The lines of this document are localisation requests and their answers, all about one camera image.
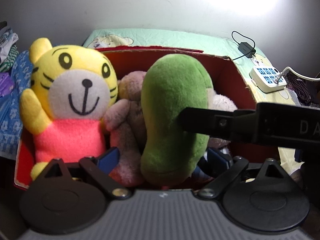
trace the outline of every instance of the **charger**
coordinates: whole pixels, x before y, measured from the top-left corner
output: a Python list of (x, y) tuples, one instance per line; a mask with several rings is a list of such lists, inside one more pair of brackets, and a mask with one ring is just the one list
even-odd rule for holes
[(252, 58), (253, 55), (256, 53), (255, 48), (253, 48), (249, 43), (247, 42), (241, 42), (238, 47), (239, 51), (246, 56), (247, 58)]

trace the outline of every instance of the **green stuffed avocado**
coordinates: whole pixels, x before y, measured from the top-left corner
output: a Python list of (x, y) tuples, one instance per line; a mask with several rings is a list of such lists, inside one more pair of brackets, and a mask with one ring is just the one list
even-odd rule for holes
[(194, 171), (209, 136), (183, 131), (177, 117), (186, 107), (210, 108), (212, 95), (208, 72), (191, 56), (166, 55), (147, 71), (141, 91), (147, 128), (141, 172), (148, 182), (174, 186)]

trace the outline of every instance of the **blue blanket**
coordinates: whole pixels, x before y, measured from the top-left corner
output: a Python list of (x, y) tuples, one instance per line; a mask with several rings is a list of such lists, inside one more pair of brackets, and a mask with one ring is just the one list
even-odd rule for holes
[(11, 92), (11, 106), (0, 125), (0, 156), (11, 160), (16, 159), (23, 127), (19, 115), (20, 95), (24, 89), (30, 87), (32, 68), (28, 50), (19, 54), (12, 66), (11, 78), (16, 86)]

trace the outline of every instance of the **white power cord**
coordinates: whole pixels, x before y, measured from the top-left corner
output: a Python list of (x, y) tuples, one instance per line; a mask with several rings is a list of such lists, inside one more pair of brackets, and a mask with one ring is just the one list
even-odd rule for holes
[(291, 72), (293, 72), (295, 75), (297, 75), (298, 77), (300, 78), (303, 78), (305, 80), (309, 80), (309, 81), (320, 81), (320, 78), (310, 78), (310, 77), (306, 77), (306, 76), (303, 76), (297, 72), (295, 72), (291, 67), (286, 67), (282, 72), (280, 72), (278, 75), (277, 75), (277, 78), (273, 81), (274, 83), (278, 84), (279, 83), (279, 80), (280, 78), (283, 76), (283, 73), (286, 71), (286, 70), (290, 70)]

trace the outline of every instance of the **tiger's arm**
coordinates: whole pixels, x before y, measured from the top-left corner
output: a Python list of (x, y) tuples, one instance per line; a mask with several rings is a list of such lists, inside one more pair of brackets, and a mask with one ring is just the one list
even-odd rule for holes
[(34, 135), (42, 133), (52, 122), (31, 89), (25, 89), (20, 97), (20, 118), (24, 127)]

